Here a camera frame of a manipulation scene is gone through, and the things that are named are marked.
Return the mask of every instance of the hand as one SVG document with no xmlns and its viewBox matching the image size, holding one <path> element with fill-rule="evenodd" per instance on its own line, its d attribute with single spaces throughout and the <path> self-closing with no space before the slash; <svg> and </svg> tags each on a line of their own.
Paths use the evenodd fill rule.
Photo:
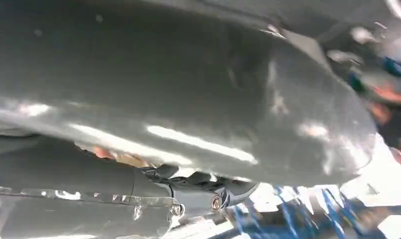
<svg viewBox="0 0 401 239">
<path fill-rule="evenodd" d="M 106 149 L 101 148 L 101 147 L 95 147 L 93 149 L 93 152 L 98 156 L 99 158 L 109 158 L 109 159 L 115 159 L 114 156 Z"/>
<path fill-rule="evenodd" d="M 375 93 L 378 94 L 380 97 L 384 98 L 387 101 L 399 101 L 401 98 L 401 95 L 394 92 L 393 88 L 391 86 L 387 87 L 376 87 L 375 88 Z"/>
<path fill-rule="evenodd" d="M 374 115 L 375 120 L 379 125 L 385 125 L 392 117 L 390 109 L 383 104 L 369 104 L 368 108 Z"/>
</svg>

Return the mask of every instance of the shiny metal surface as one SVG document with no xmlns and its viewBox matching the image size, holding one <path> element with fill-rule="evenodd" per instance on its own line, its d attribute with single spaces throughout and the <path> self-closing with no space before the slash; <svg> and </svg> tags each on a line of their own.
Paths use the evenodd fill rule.
<svg viewBox="0 0 401 239">
<path fill-rule="evenodd" d="M 170 207 L 0 194 L 0 239 L 158 238 Z"/>
<path fill-rule="evenodd" d="M 167 185 L 153 183 L 135 167 L 99 159 L 73 142 L 45 136 L 0 136 L 0 186 L 102 193 L 107 198 L 172 196 Z"/>
<path fill-rule="evenodd" d="M 130 205 L 135 207 L 168 207 L 178 205 L 179 202 L 172 197 L 139 197 L 122 194 L 109 194 L 99 192 L 67 192 L 55 189 L 27 189 L 8 188 L 0 186 L 0 195 L 38 197 L 46 199 L 71 200 L 92 203 L 108 203 Z"/>
<path fill-rule="evenodd" d="M 190 219 L 197 216 L 205 216 L 217 212 L 221 209 L 221 204 L 217 209 L 213 208 L 215 198 L 221 198 L 217 193 L 199 190 L 193 186 L 184 184 L 172 184 L 172 196 L 175 202 L 182 206 L 181 218 Z"/>
<path fill-rule="evenodd" d="M 284 185 L 348 181 L 375 141 L 354 92 L 298 48 L 137 3 L 0 1 L 0 120 Z"/>
</svg>

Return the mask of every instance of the bolt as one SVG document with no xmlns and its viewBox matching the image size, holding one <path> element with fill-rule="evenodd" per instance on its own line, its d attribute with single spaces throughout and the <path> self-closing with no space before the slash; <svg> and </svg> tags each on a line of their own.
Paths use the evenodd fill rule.
<svg viewBox="0 0 401 239">
<path fill-rule="evenodd" d="M 171 207 L 171 214 L 173 214 L 174 216 L 181 216 L 181 211 L 181 206 L 179 204 L 173 205 Z"/>
<path fill-rule="evenodd" d="M 219 209 L 221 208 L 221 197 L 219 195 L 215 195 L 212 198 L 212 211 L 213 212 L 217 212 L 219 211 Z"/>
</svg>

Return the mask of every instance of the person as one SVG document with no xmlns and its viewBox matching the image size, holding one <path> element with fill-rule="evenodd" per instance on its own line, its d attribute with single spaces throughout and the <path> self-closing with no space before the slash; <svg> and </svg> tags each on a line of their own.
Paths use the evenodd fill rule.
<svg viewBox="0 0 401 239">
<path fill-rule="evenodd" d="M 391 86 L 376 87 L 375 93 L 387 101 L 401 104 L 401 94 L 396 93 Z"/>
<path fill-rule="evenodd" d="M 116 162 L 125 163 L 133 167 L 142 168 L 151 166 L 151 164 L 149 164 L 147 161 L 142 160 L 136 157 L 135 155 L 129 155 L 126 153 L 112 153 L 111 151 L 105 148 L 97 146 L 90 147 L 88 150 L 94 153 L 98 158 L 112 159 L 115 160 Z"/>
<path fill-rule="evenodd" d="M 401 104 L 401 94 L 396 93 L 392 87 L 375 88 L 375 93 L 386 101 Z M 395 159 L 401 164 L 401 111 L 378 103 L 372 103 L 370 111 L 377 122 L 379 134 L 392 148 Z"/>
</svg>

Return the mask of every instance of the blue object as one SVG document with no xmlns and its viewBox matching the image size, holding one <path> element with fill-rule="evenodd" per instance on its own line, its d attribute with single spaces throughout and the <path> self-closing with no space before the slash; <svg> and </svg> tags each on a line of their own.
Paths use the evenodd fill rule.
<svg viewBox="0 0 401 239">
<path fill-rule="evenodd" d="M 365 86 L 360 81 L 359 76 L 355 72 L 349 72 L 348 73 L 348 84 L 358 94 L 364 93 L 366 91 Z"/>
<path fill-rule="evenodd" d="M 243 228 L 243 224 L 242 224 L 242 217 L 241 214 L 243 214 L 243 212 L 241 212 L 240 208 L 235 206 L 234 207 L 234 217 L 236 219 L 236 224 L 237 224 L 237 229 L 239 230 L 240 234 L 244 233 L 244 228 Z"/>
<path fill-rule="evenodd" d="M 340 207 L 340 212 L 341 214 L 351 223 L 353 226 L 353 229 L 356 231 L 358 235 L 363 235 L 362 232 L 360 231 L 360 227 L 357 224 L 356 217 L 354 214 L 354 211 L 352 210 L 350 203 L 348 199 L 340 192 L 341 200 L 343 201 L 344 207 L 339 204 L 339 202 L 335 199 L 334 195 L 331 193 L 331 191 L 326 190 L 327 193 L 334 199 L 334 201 L 337 203 L 337 205 Z"/>
<path fill-rule="evenodd" d="M 384 57 L 384 69 L 395 75 L 401 77 L 401 61 L 396 61 L 389 57 Z"/>
<path fill-rule="evenodd" d="M 340 218 L 339 218 L 337 212 L 335 211 L 331 200 L 329 199 L 328 192 L 329 192 L 329 190 L 322 190 L 323 198 L 325 200 L 326 206 L 329 211 L 329 217 L 330 217 L 331 224 L 334 227 L 335 234 L 338 236 L 338 238 L 345 239 L 344 230 L 342 229 L 342 227 L 340 225 Z"/>
<path fill-rule="evenodd" d="M 288 229 L 289 229 L 289 231 L 291 232 L 291 235 L 293 236 L 293 238 L 297 239 L 297 238 L 298 238 L 298 235 L 297 235 L 297 232 L 295 231 L 294 223 L 293 223 L 293 221 L 292 221 L 290 212 L 289 212 L 289 210 L 288 210 L 287 203 L 286 203 L 285 200 L 281 197 L 282 190 L 281 190 L 280 187 L 277 187 L 277 188 L 276 188 L 276 191 L 277 191 L 278 197 L 279 197 L 279 198 L 281 199 L 281 201 L 282 201 L 282 204 L 281 204 L 281 206 L 282 206 L 282 213 L 284 214 L 284 218 L 285 218 L 285 221 L 287 222 Z"/>
<path fill-rule="evenodd" d="M 295 193 L 299 194 L 298 189 L 294 188 Z M 307 229 L 309 229 L 312 238 L 316 237 L 316 228 L 313 226 L 313 222 L 311 221 L 311 219 L 309 218 L 307 207 L 303 204 L 303 202 L 301 200 L 298 200 L 299 206 L 300 206 L 300 212 L 301 215 L 304 217 L 304 220 L 306 221 L 306 227 Z"/>
</svg>

